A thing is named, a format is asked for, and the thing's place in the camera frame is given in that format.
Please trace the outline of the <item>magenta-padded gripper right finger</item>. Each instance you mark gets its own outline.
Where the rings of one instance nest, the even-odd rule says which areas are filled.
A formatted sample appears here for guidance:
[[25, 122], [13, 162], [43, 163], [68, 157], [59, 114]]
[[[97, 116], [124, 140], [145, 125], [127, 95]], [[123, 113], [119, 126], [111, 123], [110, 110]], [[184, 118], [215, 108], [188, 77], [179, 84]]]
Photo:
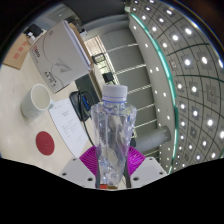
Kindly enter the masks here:
[[145, 157], [133, 147], [129, 147], [124, 171], [127, 188], [140, 188], [167, 175], [154, 157]]

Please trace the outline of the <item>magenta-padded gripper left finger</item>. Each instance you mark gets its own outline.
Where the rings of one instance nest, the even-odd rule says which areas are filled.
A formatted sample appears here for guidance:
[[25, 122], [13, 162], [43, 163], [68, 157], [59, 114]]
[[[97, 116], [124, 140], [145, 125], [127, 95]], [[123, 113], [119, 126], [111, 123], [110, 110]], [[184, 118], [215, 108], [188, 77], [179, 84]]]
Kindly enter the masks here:
[[65, 165], [59, 176], [84, 188], [97, 187], [98, 159], [94, 146], [79, 158], [72, 158]]

